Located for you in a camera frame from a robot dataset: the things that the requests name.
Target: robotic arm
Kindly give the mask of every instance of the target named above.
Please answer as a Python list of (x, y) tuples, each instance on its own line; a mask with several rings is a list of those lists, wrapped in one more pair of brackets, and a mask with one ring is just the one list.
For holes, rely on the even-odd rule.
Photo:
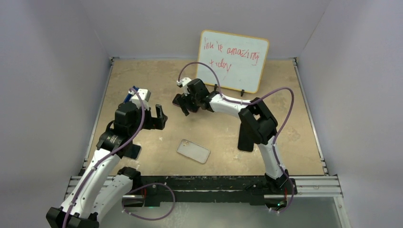
[(217, 91), (209, 92), (205, 84), (200, 79), (183, 78), (177, 82), (177, 85), (183, 89), (183, 94), (177, 95), (174, 99), (185, 113), (189, 115), (188, 109), (200, 107), (210, 112), (221, 112), (237, 117), (241, 121), (240, 130), (244, 131), (245, 137), (258, 145), (265, 165), (265, 176), (268, 181), (281, 188), (287, 181), (286, 176), (281, 171), (273, 152), (273, 139), (277, 133), (277, 120), (263, 101), (250, 105), (251, 102), (258, 100), (239, 100), (230, 98), (232, 101), (238, 101), (235, 104), (224, 100)]
[[(151, 92), (139, 89), (138, 94), (145, 108), (143, 129), (162, 130), (168, 117), (164, 115), (161, 105), (155, 106), (157, 117), (151, 117), (151, 108), (148, 105)], [(115, 112), (115, 119), (108, 124), (106, 131), (100, 136), (94, 156), (76, 188), (59, 208), (49, 209), (46, 218), (51, 228), (61, 228), (66, 214), (67, 228), (98, 228), (105, 214), (122, 199), (123, 195), (142, 186), (140, 172), (124, 167), (112, 183), (100, 191), (109, 173), (123, 156), (133, 159), (138, 157), (141, 147), (129, 142), (116, 154), (105, 159), (111, 151), (127, 142), (140, 127), (141, 114), (140, 100), (135, 95), (129, 102), (119, 105)], [(71, 203), (73, 197), (77, 197), (74, 204)]]

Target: whiteboard frame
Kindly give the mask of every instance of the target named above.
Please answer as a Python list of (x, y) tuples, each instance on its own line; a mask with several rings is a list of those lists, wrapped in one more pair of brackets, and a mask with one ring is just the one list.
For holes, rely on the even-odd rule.
[[(256, 91), (254, 91), (254, 92), (252, 92), (252, 91), (246, 91), (246, 90), (244, 91), (245, 93), (248, 93), (248, 94), (255, 94), (255, 93), (257, 93), (257, 92), (259, 91), (259, 88), (260, 88), (260, 81), (262, 80), (263, 69), (264, 69), (264, 66), (265, 66), (265, 64), (266, 64), (267, 53), (269, 52), (269, 47), (270, 47), (270, 42), (269, 42), (269, 40), (268, 40), (268, 39), (264, 39), (264, 38), (251, 37), (251, 36), (245, 36), (245, 35), (234, 34), (234, 33), (229, 33), (229, 32), (219, 32), (219, 31), (214, 31), (214, 30), (208, 30), (208, 29), (206, 29), (206, 30), (203, 30), (203, 31), (201, 32), (201, 34), (200, 34), (199, 53), (197, 54), (197, 61), (198, 61), (198, 62), (199, 62), (199, 59), (200, 59), (200, 49), (201, 49), (201, 47), (202, 47), (202, 38), (203, 38), (203, 33), (204, 33), (204, 32), (215, 32), (215, 33), (221, 33), (221, 34), (226, 34), (226, 35), (233, 35), (233, 36), (238, 36), (238, 37), (246, 37), (246, 38), (260, 39), (260, 40), (267, 41), (267, 50), (266, 50), (266, 55), (265, 55), (265, 57), (264, 57), (264, 62), (263, 62), (263, 66), (262, 66), (262, 71), (260, 72), (258, 88), (257, 88)], [(198, 70), (199, 70), (199, 65), (200, 65), (200, 64), (197, 64), (197, 66), (196, 66), (196, 78), (197, 78), (197, 72), (198, 72)], [(235, 91), (242, 91), (241, 89), (230, 88), (230, 87), (226, 87), (226, 86), (221, 86), (221, 88), (232, 89), (232, 90), (235, 90)]]

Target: cable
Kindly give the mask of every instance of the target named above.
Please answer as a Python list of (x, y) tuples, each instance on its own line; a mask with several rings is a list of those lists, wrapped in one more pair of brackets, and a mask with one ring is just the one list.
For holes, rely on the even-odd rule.
[(126, 214), (128, 214), (128, 215), (131, 215), (131, 216), (136, 217), (136, 218), (138, 218), (138, 219), (147, 220), (147, 221), (157, 221), (157, 220), (161, 220), (161, 219), (166, 218), (168, 215), (170, 215), (170, 213), (173, 211), (173, 208), (175, 207), (175, 194), (173, 193), (172, 189), (171, 189), (170, 187), (168, 187), (167, 185), (165, 185), (165, 184), (162, 184), (162, 183), (146, 184), (146, 185), (143, 185), (143, 186), (141, 186), (141, 187), (139, 187), (139, 188), (137, 188), (137, 189), (135, 189), (135, 190), (131, 190), (131, 191), (128, 192), (127, 194), (136, 192), (136, 191), (138, 191), (138, 190), (147, 188), (147, 187), (152, 186), (152, 185), (161, 185), (161, 186), (164, 186), (164, 187), (166, 187), (166, 188), (171, 192), (173, 201), (172, 201), (171, 209), (168, 211), (168, 213), (166, 213), (164, 216), (161, 216), (161, 217), (159, 217), (159, 218), (154, 218), (154, 219), (153, 219), (153, 218), (141, 217), (141, 216), (139, 216), (139, 215), (135, 215), (135, 214), (133, 214), (132, 212), (128, 211), (128, 210), (125, 208), (125, 205), (124, 205), (123, 200), (122, 200), (122, 208), (123, 208), (122, 212), (126, 212)]
[(287, 123), (287, 121), (288, 121), (288, 119), (289, 119), (289, 116), (290, 116), (290, 114), (291, 114), (292, 108), (293, 108), (293, 106), (294, 106), (294, 99), (295, 99), (295, 98), (294, 98), (294, 92), (292, 91), (292, 89), (290, 89), (290, 88), (284, 86), (284, 87), (277, 88), (277, 89), (275, 89), (275, 90), (273, 90), (273, 91), (267, 93), (266, 95), (264, 95), (263, 97), (259, 98), (258, 100), (254, 101), (254, 102), (250, 102), (250, 103), (246, 103), (246, 102), (244, 103), (244, 102), (242, 102), (242, 103), (241, 103), (240, 101), (233, 101), (233, 100), (227, 99), (227, 98), (224, 96), (224, 94), (222, 94), (220, 82), (218, 81), (218, 77), (217, 77), (216, 73), (214, 72), (214, 70), (213, 70), (211, 67), (209, 67), (209, 66), (208, 66), (207, 64), (205, 64), (205, 63), (202, 63), (202, 62), (190, 62), (190, 63), (186, 64), (186, 65), (182, 68), (182, 70), (180, 71), (180, 73), (179, 73), (178, 82), (180, 81), (182, 72), (185, 70), (185, 68), (186, 68), (187, 66), (189, 66), (189, 65), (192, 65), (192, 64), (200, 64), (200, 65), (203, 65), (203, 66), (207, 67), (207, 68), (213, 73), (215, 79), (217, 80), (217, 86), (218, 86), (218, 91), (219, 91), (219, 93), (220, 93), (220, 96), (223, 98), (223, 100), (225, 100), (225, 101), (227, 101), (227, 102), (231, 102), (231, 103), (234, 103), (234, 104), (241, 104), (241, 105), (242, 105), (242, 104), (243, 104), (243, 105), (255, 105), (255, 104), (257, 104), (258, 102), (260, 102), (260, 101), (262, 101), (263, 99), (265, 99), (266, 97), (268, 97), (268, 96), (272, 95), (273, 93), (276, 93), (276, 92), (278, 92), (278, 91), (280, 91), (280, 90), (288, 90), (288, 91), (291, 93), (290, 109), (288, 110), (287, 116), (286, 116), (286, 118), (284, 119), (283, 124), (281, 125), (281, 127), (280, 127), (280, 129), (278, 130), (277, 134), (274, 136), (273, 144), (272, 144), (273, 153), (274, 153), (274, 157), (276, 158), (277, 165), (280, 167), (280, 170), (283, 172), (284, 176), (286, 176), (286, 178), (287, 178), (287, 180), (288, 180), (288, 182), (290, 183), (290, 186), (291, 186), (291, 198), (290, 198), (289, 203), (286, 205), (286, 207), (285, 207), (283, 210), (281, 210), (281, 211), (275, 210), (274, 212), (280, 213), (280, 212), (285, 211), (285, 210), (291, 205), (292, 200), (294, 199), (294, 194), (295, 194), (295, 191), (294, 191), (294, 184), (292, 183), (292, 180), (291, 180), (291, 178), (289, 177), (289, 175), (287, 175), (286, 171), (283, 169), (283, 167), (282, 167), (282, 165), (281, 165), (281, 162), (280, 162), (280, 160), (278, 159), (277, 152), (276, 152), (276, 148), (274, 147), (274, 145), (276, 144), (278, 135), (280, 135), (280, 132), (283, 130), (283, 128), (284, 128), (284, 126), (286, 125), (286, 123)]
[[(116, 148), (115, 150), (111, 151), (108, 155), (106, 155), (105, 157), (103, 157), (102, 159), (100, 159), (97, 163), (95, 163), (94, 167), (95, 169), (98, 168), (98, 166), (103, 163), (108, 157), (113, 156), (114, 154), (116, 154), (117, 152), (119, 152), (122, 148), (124, 148), (125, 146), (127, 146), (130, 142), (133, 141), (133, 139), (138, 135), (138, 133), (140, 132), (140, 130), (143, 128), (143, 124), (144, 124), (144, 117), (145, 117), (145, 107), (144, 107), (144, 103), (141, 100), (140, 95), (138, 94), (138, 92), (134, 89), (134, 88), (130, 88), (130, 91), (134, 92), (136, 94), (136, 96), (139, 98), (140, 101), (140, 105), (141, 105), (141, 121), (140, 121), (140, 125), (138, 127), (138, 129), (136, 130), (136, 132), (133, 134), (133, 136), (128, 139), (125, 143), (123, 143), (121, 146), (119, 146), (118, 148)], [(88, 179), (91, 177), (92, 173), (94, 172), (93, 169), (91, 169), (88, 172), (88, 175), (84, 178), (83, 182), (79, 185), (79, 187), (77, 188), (77, 191), (75, 193), (75, 196), (73, 197), (73, 200), (70, 203), (70, 206), (67, 209), (66, 215), (64, 216), (63, 219), (63, 225), (62, 228), (66, 228), (67, 225), (67, 219), (68, 216), (71, 213), (71, 210), (73, 209), (73, 205), (76, 203), (78, 196), (80, 195), (81, 191), (83, 190), (83, 187), (85, 186), (85, 184), (87, 183)]]

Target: beige table surface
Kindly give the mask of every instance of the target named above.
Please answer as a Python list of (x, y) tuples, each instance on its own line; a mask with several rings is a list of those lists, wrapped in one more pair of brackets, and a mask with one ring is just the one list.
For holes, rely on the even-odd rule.
[[(111, 175), (130, 166), (142, 175), (263, 175), (264, 165), (255, 145), (253, 152), (237, 149), (239, 119), (200, 109), (185, 116), (172, 100), (182, 90), (176, 86), (181, 68), (192, 60), (116, 60), (97, 123), (89, 159), (92, 158), (99, 136), (106, 125), (114, 119), (117, 106), (123, 102), (131, 86), (151, 91), (149, 104), (152, 115), (155, 105), (163, 107), (168, 116), (165, 129), (142, 130), (134, 143), (142, 146), (137, 160), (124, 157)], [(195, 78), (196, 66), (186, 68), (183, 76)], [(315, 136), (309, 121), (297, 75), (291, 60), (266, 61), (259, 90), (256, 94), (245, 94), (242, 99), (261, 97), (281, 86), (289, 86), (295, 93), (295, 104), (291, 117), (282, 134), (278, 147), (284, 164), (291, 175), (323, 175)], [(223, 89), (223, 93), (241, 98), (239, 91)], [(280, 91), (265, 99), (265, 103), (276, 117), (279, 126), (287, 114), (291, 97), (288, 91)], [(210, 149), (205, 164), (191, 160), (178, 152), (182, 139), (190, 140)]]

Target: white backdrop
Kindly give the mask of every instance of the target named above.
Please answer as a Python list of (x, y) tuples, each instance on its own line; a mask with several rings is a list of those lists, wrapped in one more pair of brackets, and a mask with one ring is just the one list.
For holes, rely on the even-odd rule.
[(299, 62), (354, 228), (403, 224), (403, 1), (332, 0)]
[(108, 56), (79, 0), (0, 0), (0, 227), (48, 227), (82, 165)]
[(297, 57), (330, 0), (81, 0), (109, 55), (192, 57), (205, 29), (266, 38)]

